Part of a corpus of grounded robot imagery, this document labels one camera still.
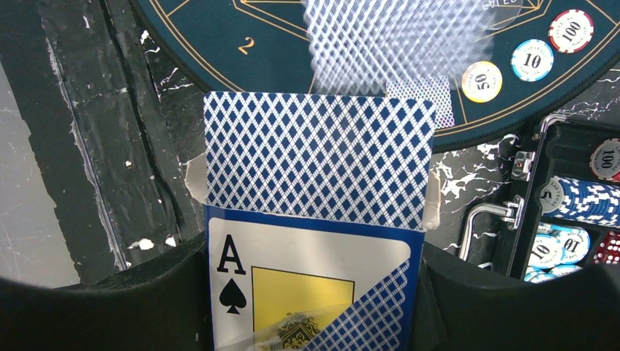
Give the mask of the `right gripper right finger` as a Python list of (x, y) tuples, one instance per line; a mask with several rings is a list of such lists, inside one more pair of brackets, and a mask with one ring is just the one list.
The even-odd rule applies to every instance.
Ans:
[(532, 284), (425, 244), (414, 350), (617, 350), (619, 267)]

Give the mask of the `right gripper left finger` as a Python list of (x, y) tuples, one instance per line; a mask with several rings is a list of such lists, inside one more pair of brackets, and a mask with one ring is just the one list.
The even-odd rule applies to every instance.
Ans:
[(3, 350), (212, 347), (204, 235), (93, 284), (1, 280)]

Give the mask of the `playing card deck box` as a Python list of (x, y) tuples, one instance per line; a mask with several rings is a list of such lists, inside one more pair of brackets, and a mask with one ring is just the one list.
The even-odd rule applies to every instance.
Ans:
[(206, 151), (188, 166), (205, 210), (214, 350), (401, 350), (419, 230), (220, 208)]

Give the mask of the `blue patterned playing cards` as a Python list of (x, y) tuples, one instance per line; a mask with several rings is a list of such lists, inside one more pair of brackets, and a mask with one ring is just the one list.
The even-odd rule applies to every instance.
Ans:
[(212, 91), (203, 103), (208, 205), (422, 227), (432, 102)]

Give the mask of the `dealt cards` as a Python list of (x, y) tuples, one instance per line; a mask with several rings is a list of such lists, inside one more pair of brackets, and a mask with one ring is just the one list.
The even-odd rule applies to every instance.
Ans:
[(437, 129), (455, 126), (450, 92), (450, 81), (445, 76), (387, 83), (385, 86), (386, 97), (431, 102), (436, 111)]

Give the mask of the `clear dealer button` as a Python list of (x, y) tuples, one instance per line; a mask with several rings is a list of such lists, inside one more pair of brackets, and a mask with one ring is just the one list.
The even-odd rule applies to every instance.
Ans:
[(482, 27), (489, 31), (497, 31), (509, 26), (521, 13), (522, 0), (482, 0), (477, 5), (488, 16)]

